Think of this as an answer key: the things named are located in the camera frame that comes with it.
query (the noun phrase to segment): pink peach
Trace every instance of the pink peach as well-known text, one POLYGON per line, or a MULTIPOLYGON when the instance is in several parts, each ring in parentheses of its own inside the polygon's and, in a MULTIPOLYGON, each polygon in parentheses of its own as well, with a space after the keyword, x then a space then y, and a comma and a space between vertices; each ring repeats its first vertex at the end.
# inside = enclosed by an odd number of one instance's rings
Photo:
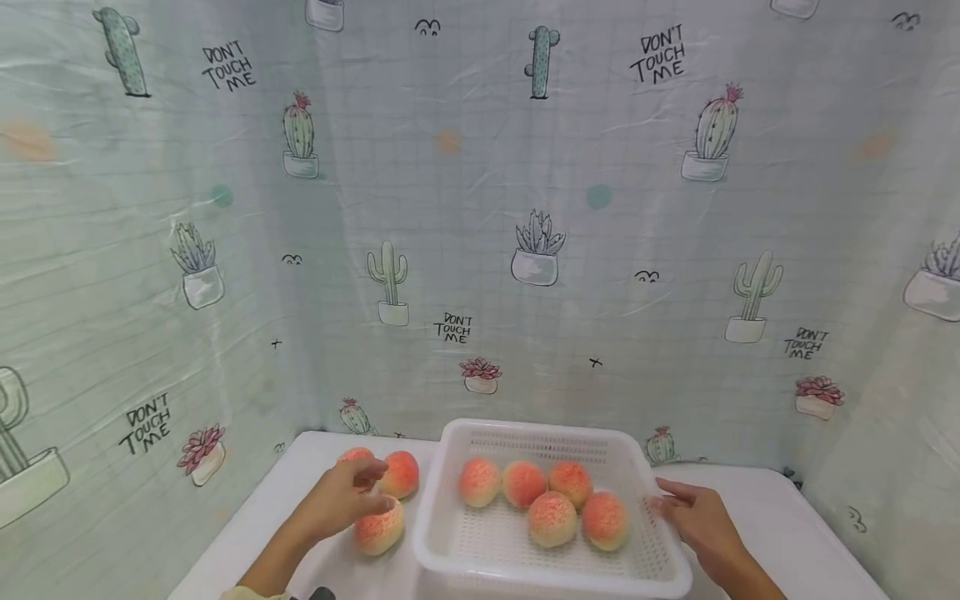
POLYGON ((383 515, 362 516, 353 525, 353 540, 367 556, 380 556, 403 535, 403 505, 394 498, 394 508, 383 515))
POLYGON ((583 520, 584 536, 606 552, 619 549, 630 534, 627 507, 612 492, 597 492, 587 498, 583 520))
POLYGON ((347 450, 340 455, 340 458, 337 459, 337 462, 340 461, 352 461, 355 458, 373 458, 373 453, 369 448, 365 448, 362 445, 358 445, 355 448, 347 450))
POLYGON ((546 477, 530 461, 514 461, 503 469, 503 495, 517 508, 529 508, 544 492, 546 477))
POLYGON ((420 484, 420 465, 413 454, 398 450, 391 452, 383 460, 388 468, 380 480, 380 493, 402 499, 417 490, 420 484))
POLYGON ((577 535, 577 509, 560 492, 541 494, 527 513, 530 537, 544 548, 554 548, 577 535))
POLYGON ((550 489, 560 492, 573 502, 573 508, 580 511, 584 502, 593 493, 593 480, 580 463, 560 461, 550 468, 547 477, 550 489))
POLYGON ((500 469, 486 456, 474 456, 460 471, 460 497, 467 506, 482 509, 500 492, 500 469))

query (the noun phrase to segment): table surface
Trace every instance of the table surface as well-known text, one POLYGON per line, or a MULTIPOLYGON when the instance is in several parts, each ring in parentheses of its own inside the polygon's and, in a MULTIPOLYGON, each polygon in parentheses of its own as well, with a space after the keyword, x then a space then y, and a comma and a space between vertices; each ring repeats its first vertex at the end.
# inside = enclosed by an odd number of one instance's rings
MULTIPOLYGON (((368 447, 379 457, 407 450, 420 463, 421 476, 429 471, 437 447, 436 442, 418 440, 300 434, 174 589, 170 600, 217 600, 243 575, 320 475, 340 454, 356 445, 368 447)), ((793 484, 779 473, 703 464, 663 466, 655 472, 660 477, 718 490, 744 543, 790 600, 889 600, 793 484)), ((376 559, 362 557, 353 548, 350 531, 346 531, 323 541, 306 556, 294 574, 290 592, 300 600, 309 598, 319 586, 332 589, 341 600, 507 598, 483 591, 454 593, 444 587, 443 581, 423 572, 409 542, 418 496, 404 501, 407 533, 394 549, 376 559)), ((686 550, 694 573, 689 600, 727 598, 686 550)))

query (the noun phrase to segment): plastic basket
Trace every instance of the plastic basket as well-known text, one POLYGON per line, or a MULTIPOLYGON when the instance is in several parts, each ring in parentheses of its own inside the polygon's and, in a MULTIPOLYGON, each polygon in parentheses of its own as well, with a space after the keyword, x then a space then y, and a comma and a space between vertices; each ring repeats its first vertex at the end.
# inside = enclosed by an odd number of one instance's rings
POLYGON ((673 530, 647 507, 659 495, 639 444, 607 429, 562 427, 499 420, 458 419, 444 428, 423 487, 414 527, 414 554, 423 568, 455 578, 523 588, 557 588, 628 597, 673 599, 692 585, 690 565, 673 530), (581 463, 594 488, 616 493, 630 513, 631 532, 614 553, 583 537, 543 549, 529 539, 526 513, 500 494, 484 509, 460 499, 463 464, 483 455, 504 468, 529 460, 547 472, 560 460, 581 463))

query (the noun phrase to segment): basket rim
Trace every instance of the basket rim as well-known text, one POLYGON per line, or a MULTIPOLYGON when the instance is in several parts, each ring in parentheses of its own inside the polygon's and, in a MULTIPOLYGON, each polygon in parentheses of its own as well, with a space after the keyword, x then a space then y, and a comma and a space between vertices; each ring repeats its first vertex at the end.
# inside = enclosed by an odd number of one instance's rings
MULTIPOLYGON (((570 572, 556 568, 538 566, 519 566, 513 564, 496 563, 493 561, 473 560, 470 566, 464 568, 464 561, 448 556, 439 555, 427 545, 427 536, 430 530, 430 515, 434 512, 437 494, 440 489, 441 472, 447 464, 449 454, 447 449, 455 434, 466 427, 495 428, 498 430, 524 431, 530 434, 554 435, 586 435, 595 439, 617 438, 625 443, 633 454, 635 461, 640 465, 649 463, 643 456, 639 442, 622 431, 615 429, 600 429, 593 427, 572 427, 565 425, 550 425, 542 423, 525 423, 507 420, 484 419, 456 419, 444 427, 440 438, 440 445, 434 460, 431 462, 423 497, 418 509, 418 518, 414 526, 414 556, 420 565, 430 571, 445 575, 472 575, 493 578, 504 583, 516 583, 548 588, 565 588, 585 592, 603 592, 625 594, 631 596, 649 595, 664 600, 683 598, 690 592, 693 584, 693 573, 689 561, 680 546, 680 539, 662 518, 655 516, 655 526, 660 538, 664 541, 667 554, 675 568, 675 575, 669 581, 654 581, 622 575, 597 575, 586 572, 570 572)), ((659 492, 659 486, 650 469, 640 470, 637 473, 649 490, 659 492)))

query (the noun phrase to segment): sleeve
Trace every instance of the sleeve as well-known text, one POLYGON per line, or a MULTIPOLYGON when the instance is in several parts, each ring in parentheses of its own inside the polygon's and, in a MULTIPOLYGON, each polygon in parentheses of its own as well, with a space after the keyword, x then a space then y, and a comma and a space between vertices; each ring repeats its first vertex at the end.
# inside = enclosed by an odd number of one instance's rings
POLYGON ((290 594, 283 593, 279 596, 264 598, 250 588, 237 587, 228 590, 224 595, 220 596, 220 600, 290 600, 290 594))

